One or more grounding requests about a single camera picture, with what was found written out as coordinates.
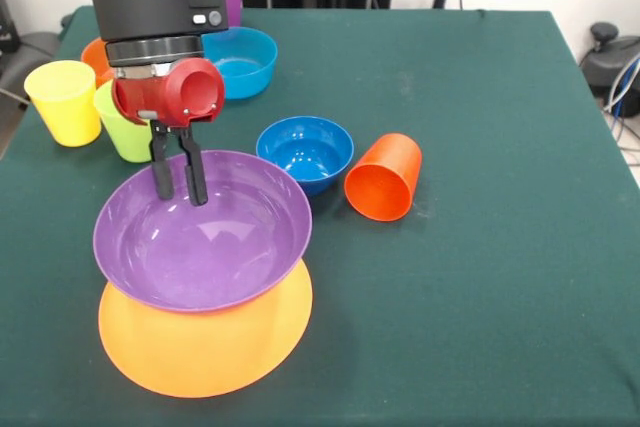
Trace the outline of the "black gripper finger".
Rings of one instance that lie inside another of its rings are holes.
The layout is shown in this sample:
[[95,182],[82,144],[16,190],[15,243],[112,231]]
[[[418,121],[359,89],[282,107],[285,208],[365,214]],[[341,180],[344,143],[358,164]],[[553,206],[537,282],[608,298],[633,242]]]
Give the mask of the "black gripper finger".
[[193,137],[191,127],[178,128],[177,132],[179,146],[186,155],[185,176],[190,201],[194,206],[205,205],[208,193],[201,148]]
[[171,170],[166,160],[169,129],[158,120],[150,122],[150,129],[151,141],[149,148],[156,192],[160,199],[170,200],[174,196],[174,186]]

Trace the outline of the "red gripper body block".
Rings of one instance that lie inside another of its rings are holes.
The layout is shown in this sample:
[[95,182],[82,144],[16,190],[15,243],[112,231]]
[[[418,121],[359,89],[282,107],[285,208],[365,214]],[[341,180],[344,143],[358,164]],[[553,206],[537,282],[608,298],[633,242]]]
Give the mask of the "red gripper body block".
[[211,122],[220,114],[225,85],[213,63],[191,57],[119,68],[111,95],[117,111],[134,124],[156,120],[168,127],[187,127]]

